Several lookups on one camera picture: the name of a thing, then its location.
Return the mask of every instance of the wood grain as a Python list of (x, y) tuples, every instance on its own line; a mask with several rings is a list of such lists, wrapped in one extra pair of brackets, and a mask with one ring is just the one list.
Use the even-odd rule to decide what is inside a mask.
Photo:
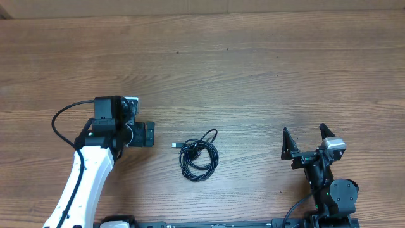
[(405, 0), (0, 0), (14, 19), (401, 10)]
[[(282, 128), (313, 149), (325, 122), (347, 143), (332, 170), (359, 184), (362, 227), (404, 226), (404, 21), (403, 11), (0, 21), (0, 227), (41, 227), (59, 200), (73, 151), (52, 116), (115, 94), (140, 97), (156, 144), (126, 150), (98, 220), (283, 217), (309, 188), (280, 160)], [(91, 115), (79, 106), (57, 128), (73, 139)], [(190, 182), (171, 143), (211, 128), (220, 163)]]

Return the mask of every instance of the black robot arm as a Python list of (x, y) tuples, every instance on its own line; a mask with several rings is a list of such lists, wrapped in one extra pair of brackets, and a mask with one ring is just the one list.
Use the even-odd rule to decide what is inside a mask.
[(321, 145), (314, 151), (300, 152), (287, 128), (283, 129), (281, 159), (292, 160), (292, 169), (304, 169), (316, 203), (316, 210), (305, 214), (303, 227), (359, 227), (357, 219), (350, 218), (356, 211), (358, 185), (350, 179), (333, 179), (330, 170), (330, 165), (342, 158), (346, 144), (324, 123), (320, 130)]

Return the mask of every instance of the black cable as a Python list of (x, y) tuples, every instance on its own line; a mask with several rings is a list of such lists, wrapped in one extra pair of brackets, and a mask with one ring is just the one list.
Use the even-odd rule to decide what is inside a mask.
[(56, 130), (56, 127), (55, 127), (55, 120), (56, 120), (56, 117), (58, 117), (61, 113), (63, 113), (65, 110), (67, 110), (67, 109), (69, 109), (69, 108), (71, 108), (71, 107), (73, 107), (73, 106), (81, 105), (81, 104), (86, 104), (86, 103), (93, 103), (93, 102), (94, 102), (94, 100), (88, 100), (88, 101), (80, 101), (80, 102), (76, 102), (76, 103), (70, 104), (70, 105), (68, 105), (68, 106), (66, 106), (66, 107), (64, 107), (64, 108), (62, 108), (62, 109), (61, 109), (59, 112), (57, 112), (57, 113), (55, 114), (55, 116), (53, 116), (53, 118), (52, 118), (52, 123), (51, 123), (51, 125), (52, 125), (52, 129), (53, 129), (53, 131), (55, 132), (55, 134), (56, 134), (57, 136), (59, 136), (62, 140), (64, 140), (65, 142), (67, 142), (70, 146), (72, 146), (72, 147), (75, 149), (75, 151), (77, 152), (77, 154), (78, 154), (78, 156), (79, 156), (79, 158), (80, 158), (80, 172), (79, 172), (79, 174), (78, 174), (78, 178), (77, 178), (77, 181), (76, 181), (75, 188), (73, 189), (72, 195), (70, 196), (70, 199), (69, 199), (69, 201), (68, 201), (68, 204), (66, 205), (65, 210), (62, 212), (62, 217), (61, 217), (61, 219), (60, 219), (60, 221), (59, 221), (59, 223), (58, 223), (58, 226), (56, 226), (56, 228), (60, 228), (60, 227), (62, 226), (63, 221), (65, 221), (65, 218), (66, 218), (67, 215), (68, 215), (70, 206), (71, 206), (72, 203), (73, 203), (73, 199), (74, 199), (75, 196), (76, 196), (78, 187), (79, 187), (79, 185), (80, 185), (80, 181), (82, 180), (83, 172), (84, 172), (84, 170), (85, 170), (85, 167), (84, 167), (84, 159), (83, 159), (82, 152), (80, 152), (80, 149), (78, 149), (74, 143), (72, 143), (72, 142), (71, 142), (69, 139), (67, 139), (65, 136), (62, 136), (62, 134), (60, 134), (60, 133), (58, 132), (58, 130)]
[[(212, 140), (210, 142), (204, 141), (204, 138), (212, 131), (215, 131), (215, 135), (213, 136)], [(217, 134), (218, 131), (216, 129), (211, 129), (207, 131), (207, 133), (205, 133), (201, 139), (189, 139), (184, 142), (182, 149), (180, 150), (178, 162), (185, 178), (190, 181), (205, 181), (214, 173), (215, 168), (218, 165), (219, 156), (218, 151), (212, 143), (214, 142)], [(205, 166), (194, 164), (192, 161), (200, 156), (203, 149), (207, 149), (211, 162)], [(194, 175), (190, 171), (189, 165), (198, 170), (207, 170), (207, 172), (198, 176)]]
[(324, 153), (321, 154), (321, 157), (322, 157), (322, 169), (323, 169), (321, 187), (323, 187), (325, 185), (325, 181), (327, 180), (327, 175), (326, 175), (326, 173), (327, 173), (327, 163), (325, 161)]
[(310, 197), (312, 197), (315, 193), (317, 193), (320, 189), (313, 191), (312, 193), (309, 193), (307, 196), (305, 196), (303, 199), (301, 199), (300, 201), (298, 201), (294, 206), (292, 206), (292, 208), (287, 212), (287, 214), (284, 217), (283, 220), (283, 224), (282, 224), (282, 228), (285, 228), (285, 223), (287, 222), (288, 217), (290, 216), (290, 214), (292, 213), (292, 211), (294, 211), (294, 209), (296, 209), (301, 203), (304, 203), (306, 200), (308, 200)]

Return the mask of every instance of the table surface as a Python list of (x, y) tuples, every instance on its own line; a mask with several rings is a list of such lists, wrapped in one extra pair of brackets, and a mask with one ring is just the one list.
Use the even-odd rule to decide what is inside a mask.
[[(112, 95), (140, 97), (156, 142), (125, 151), (97, 220), (284, 217), (309, 185), (280, 159), (282, 129), (305, 151), (325, 122), (347, 144), (335, 178), (360, 186), (354, 217), (405, 224), (405, 11), (1, 20), (0, 31), (0, 227), (41, 227), (61, 196), (73, 150), (52, 116)], [(92, 115), (85, 104), (56, 126), (74, 139)], [(219, 165), (191, 182), (171, 143), (212, 128)]]

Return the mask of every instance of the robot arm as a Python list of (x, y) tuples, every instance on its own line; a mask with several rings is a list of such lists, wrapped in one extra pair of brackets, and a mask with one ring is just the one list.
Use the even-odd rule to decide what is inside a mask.
[(83, 156), (84, 171), (61, 224), (63, 212), (73, 194), (80, 173), (80, 156), (76, 151), (72, 172), (62, 197), (44, 228), (93, 228), (101, 189), (124, 146), (153, 146), (154, 122), (137, 123), (138, 98), (101, 97), (94, 100), (94, 116), (75, 140)]
[[(108, 174), (113, 169), (114, 159), (109, 148), (100, 146), (84, 146), (81, 149), (85, 160), (85, 172), (79, 185), (76, 196), (69, 209), (68, 216), (62, 224), (64, 227), (92, 227), (101, 189)], [(72, 172), (70, 173), (65, 190), (58, 205), (44, 227), (56, 227), (61, 219), (63, 210), (72, 194), (80, 171), (80, 158), (75, 152)]]
[(281, 159), (292, 160), (292, 169), (304, 169), (316, 204), (316, 211), (305, 214), (303, 227), (359, 227), (357, 219), (350, 216), (356, 211), (359, 186), (353, 180), (334, 179), (330, 169), (342, 158), (346, 144), (324, 123), (320, 130), (321, 145), (308, 152), (299, 151), (287, 128), (283, 130)]

